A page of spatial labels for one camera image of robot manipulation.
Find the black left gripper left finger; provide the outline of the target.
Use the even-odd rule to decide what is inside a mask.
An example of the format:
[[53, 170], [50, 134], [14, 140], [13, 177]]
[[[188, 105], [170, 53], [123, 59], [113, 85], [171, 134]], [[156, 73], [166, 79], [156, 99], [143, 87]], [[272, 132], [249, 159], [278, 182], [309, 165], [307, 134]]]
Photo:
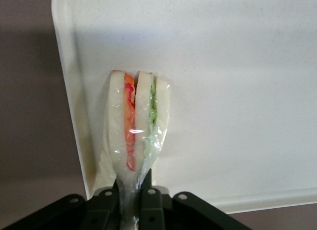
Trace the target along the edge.
[[120, 201], [117, 183], [99, 188], [86, 202], [86, 230], [120, 229]]

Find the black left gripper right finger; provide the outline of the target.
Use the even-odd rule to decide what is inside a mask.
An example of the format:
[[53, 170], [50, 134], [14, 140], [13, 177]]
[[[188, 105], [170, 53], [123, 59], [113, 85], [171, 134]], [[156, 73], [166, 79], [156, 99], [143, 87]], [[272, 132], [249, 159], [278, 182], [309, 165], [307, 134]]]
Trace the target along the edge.
[[152, 185], [151, 169], [149, 169], [141, 185], [139, 214], [140, 230], [165, 229], [161, 191]]

